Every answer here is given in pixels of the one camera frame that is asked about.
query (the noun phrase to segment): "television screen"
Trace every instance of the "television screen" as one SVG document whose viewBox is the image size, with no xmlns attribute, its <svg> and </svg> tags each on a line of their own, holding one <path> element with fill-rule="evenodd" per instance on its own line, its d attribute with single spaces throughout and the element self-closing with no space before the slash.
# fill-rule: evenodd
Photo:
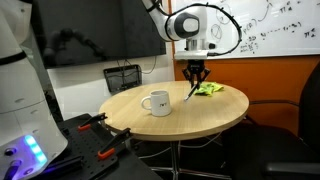
<svg viewBox="0 0 320 180">
<path fill-rule="evenodd" d="M 31 23 L 42 55 L 48 44 L 57 46 L 52 57 L 43 58 L 46 69 L 166 53 L 141 0 L 36 0 Z M 104 56 L 76 36 L 64 40 L 66 29 L 79 32 Z"/>
</svg>

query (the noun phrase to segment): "black office chair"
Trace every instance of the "black office chair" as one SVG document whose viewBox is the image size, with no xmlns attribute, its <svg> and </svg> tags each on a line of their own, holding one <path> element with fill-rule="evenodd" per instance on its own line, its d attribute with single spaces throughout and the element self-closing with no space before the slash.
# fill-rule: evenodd
<svg viewBox="0 0 320 180">
<path fill-rule="evenodd" d="M 320 63 L 298 107 L 299 137 L 283 128 L 243 123 L 222 134 L 232 179 L 320 179 Z"/>
</svg>

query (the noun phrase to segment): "chair backrest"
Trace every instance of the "chair backrest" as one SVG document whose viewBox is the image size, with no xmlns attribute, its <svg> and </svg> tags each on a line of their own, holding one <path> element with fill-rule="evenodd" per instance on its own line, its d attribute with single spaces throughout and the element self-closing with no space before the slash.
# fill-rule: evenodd
<svg viewBox="0 0 320 180">
<path fill-rule="evenodd" d="M 320 154 L 320 63 L 302 90 L 299 106 L 299 136 Z"/>
</svg>

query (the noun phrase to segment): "white mug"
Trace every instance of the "white mug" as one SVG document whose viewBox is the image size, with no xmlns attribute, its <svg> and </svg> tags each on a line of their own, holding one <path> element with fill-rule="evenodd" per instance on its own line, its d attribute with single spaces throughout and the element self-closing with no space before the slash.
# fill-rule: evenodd
<svg viewBox="0 0 320 180">
<path fill-rule="evenodd" d="M 149 107 L 144 105 L 146 100 L 150 101 Z M 144 109 L 151 110 L 154 116 L 166 116 L 171 113 L 169 93 L 165 90 L 152 91 L 150 96 L 144 97 L 141 100 L 141 106 Z"/>
</svg>

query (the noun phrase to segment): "mug handle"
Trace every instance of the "mug handle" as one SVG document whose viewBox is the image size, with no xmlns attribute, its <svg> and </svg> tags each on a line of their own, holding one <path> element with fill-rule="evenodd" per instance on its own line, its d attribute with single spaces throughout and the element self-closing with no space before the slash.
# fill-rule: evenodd
<svg viewBox="0 0 320 180">
<path fill-rule="evenodd" d="M 142 106 L 142 108 L 144 108 L 144 109 L 146 109 L 146 110 L 151 110 L 151 106 L 150 106 L 150 107 L 146 107 L 146 106 L 144 105 L 144 102 L 145 102 L 146 100 L 150 100 L 150 101 L 151 101 L 151 97 L 150 97 L 150 96 L 144 97 L 144 98 L 141 100 L 141 106 Z"/>
</svg>

